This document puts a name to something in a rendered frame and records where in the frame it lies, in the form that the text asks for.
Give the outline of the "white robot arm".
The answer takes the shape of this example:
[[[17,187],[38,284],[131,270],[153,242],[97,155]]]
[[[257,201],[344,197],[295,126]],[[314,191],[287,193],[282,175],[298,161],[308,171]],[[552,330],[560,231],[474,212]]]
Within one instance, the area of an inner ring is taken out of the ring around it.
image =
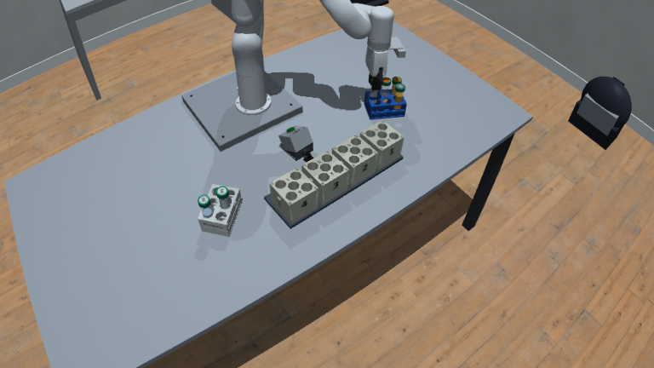
[[[266,94],[262,53],[264,3],[263,0],[231,1],[232,17],[237,23],[232,37],[232,53],[240,97],[236,100],[236,108],[243,114],[256,115],[271,106],[271,97]],[[390,8],[351,3],[350,0],[319,1],[336,24],[350,37],[368,37],[367,44],[370,48],[393,49],[398,58],[405,58],[404,46],[398,37],[392,37],[393,11]]]

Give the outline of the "white tube rack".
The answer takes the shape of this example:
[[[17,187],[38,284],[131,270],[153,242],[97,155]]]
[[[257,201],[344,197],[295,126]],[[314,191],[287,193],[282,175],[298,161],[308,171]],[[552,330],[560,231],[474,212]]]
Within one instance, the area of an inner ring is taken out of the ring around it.
[[[230,206],[230,208],[224,210],[224,209],[221,208],[219,199],[216,197],[215,190],[218,187],[221,187],[221,186],[220,185],[211,186],[211,188],[209,190],[209,193],[208,193],[208,196],[209,196],[209,199],[210,199],[211,209],[213,211],[213,215],[210,218],[205,218],[203,216],[202,211],[200,211],[200,214],[198,216],[198,222],[199,222],[199,225],[200,225],[201,230],[203,232],[214,233],[214,234],[219,234],[219,235],[222,235],[222,236],[230,237],[234,222],[236,221],[240,206],[242,204],[241,193],[237,188],[227,187],[228,192],[229,192],[228,196],[229,196],[231,206]],[[213,190],[214,190],[214,192],[212,194]],[[214,201],[216,201],[216,202],[214,202]],[[231,214],[231,212],[232,212],[232,214]],[[224,216],[222,213],[225,213],[226,216]],[[219,220],[219,221],[217,221],[217,220]]]

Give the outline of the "green-capped sample tube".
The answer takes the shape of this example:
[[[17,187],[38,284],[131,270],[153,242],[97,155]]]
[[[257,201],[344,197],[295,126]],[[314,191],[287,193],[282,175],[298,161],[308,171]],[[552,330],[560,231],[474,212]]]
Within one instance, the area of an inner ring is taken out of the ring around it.
[[[373,78],[370,79],[370,96],[371,97],[377,97],[378,96],[378,90],[372,91],[371,86],[372,86],[372,80]],[[373,104],[376,104],[377,100],[372,101]]]

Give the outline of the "blue tube rack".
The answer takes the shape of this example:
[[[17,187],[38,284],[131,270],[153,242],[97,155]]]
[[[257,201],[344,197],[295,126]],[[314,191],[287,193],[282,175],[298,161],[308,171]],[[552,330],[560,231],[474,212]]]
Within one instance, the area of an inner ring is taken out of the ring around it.
[[[381,91],[378,90],[378,96],[377,97],[371,97],[370,92],[368,91],[364,97],[364,106],[366,108],[366,111],[368,113],[368,116],[370,120],[372,119],[381,119],[381,118],[399,118],[399,117],[404,117],[405,115],[405,110],[406,110],[406,101],[403,98],[403,101],[401,103],[395,102],[394,101],[394,96],[391,94],[391,90],[389,90],[388,96],[382,96]],[[388,99],[387,102],[391,103],[384,103],[383,101],[385,99]],[[376,104],[373,104],[372,101],[377,100]],[[392,102],[391,102],[391,101]],[[380,104],[381,103],[381,104]],[[401,106],[401,109],[394,110],[393,106]],[[380,109],[380,110],[379,110]],[[384,114],[386,113],[386,114]],[[377,115],[375,115],[377,114]]]

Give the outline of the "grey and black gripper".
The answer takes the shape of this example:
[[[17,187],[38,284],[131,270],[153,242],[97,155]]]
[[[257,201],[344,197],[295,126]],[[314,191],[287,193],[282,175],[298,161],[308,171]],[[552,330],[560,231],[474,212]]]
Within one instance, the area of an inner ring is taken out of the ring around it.
[[[383,82],[383,76],[386,76],[387,73],[387,51],[386,50],[375,50],[368,48],[365,57],[365,63],[369,70],[369,82],[373,78],[371,90],[380,90]],[[385,73],[385,74],[384,74]],[[379,78],[375,78],[379,76]]]

